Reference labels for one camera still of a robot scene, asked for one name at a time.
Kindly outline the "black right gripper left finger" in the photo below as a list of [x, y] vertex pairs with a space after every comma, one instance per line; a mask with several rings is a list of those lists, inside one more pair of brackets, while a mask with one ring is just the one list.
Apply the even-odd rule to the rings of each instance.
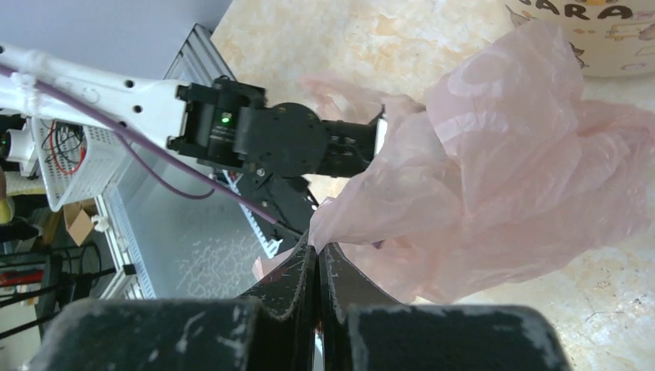
[[256, 303], [246, 370], [311, 370], [314, 364], [317, 253], [297, 246], [239, 298]]

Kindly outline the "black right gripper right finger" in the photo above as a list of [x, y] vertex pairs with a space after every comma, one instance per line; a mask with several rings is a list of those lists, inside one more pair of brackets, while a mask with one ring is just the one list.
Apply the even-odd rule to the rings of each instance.
[[320, 324], [326, 370], [351, 370], [347, 310], [352, 305], [397, 305], [399, 302], [363, 274], [336, 243], [318, 254]]

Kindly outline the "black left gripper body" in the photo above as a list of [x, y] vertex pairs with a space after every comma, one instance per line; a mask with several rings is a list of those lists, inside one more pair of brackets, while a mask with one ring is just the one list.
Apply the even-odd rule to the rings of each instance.
[[319, 174], [332, 178], [352, 178], [362, 173], [375, 157], [381, 111], [367, 124], [324, 121], [327, 125], [327, 148], [319, 164]]

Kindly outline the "pink plastic trash bag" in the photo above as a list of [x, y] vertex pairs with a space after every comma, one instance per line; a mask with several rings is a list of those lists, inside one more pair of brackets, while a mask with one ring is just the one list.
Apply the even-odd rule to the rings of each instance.
[[654, 114], [586, 100], [570, 43], [533, 20], [468, 58], [424, 101], [322, 73], [300, 82], [329, 119], [381, 151], [311, 218], [318, 250], [347, 257], [400, 301], [450, 304], [566, 266], [647, 231]]

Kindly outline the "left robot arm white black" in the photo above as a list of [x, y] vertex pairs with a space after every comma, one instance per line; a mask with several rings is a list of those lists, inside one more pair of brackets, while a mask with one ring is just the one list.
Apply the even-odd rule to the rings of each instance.
[[1, 106], [40, 119], [145, 136], [150, 146], [233, 172], [350, 178], [379, 153], [387, 124], [323, 120], [297, 103], [269, 107], [266, 91], [228, 77], [211, 86], [148, 80], [1, 45]]

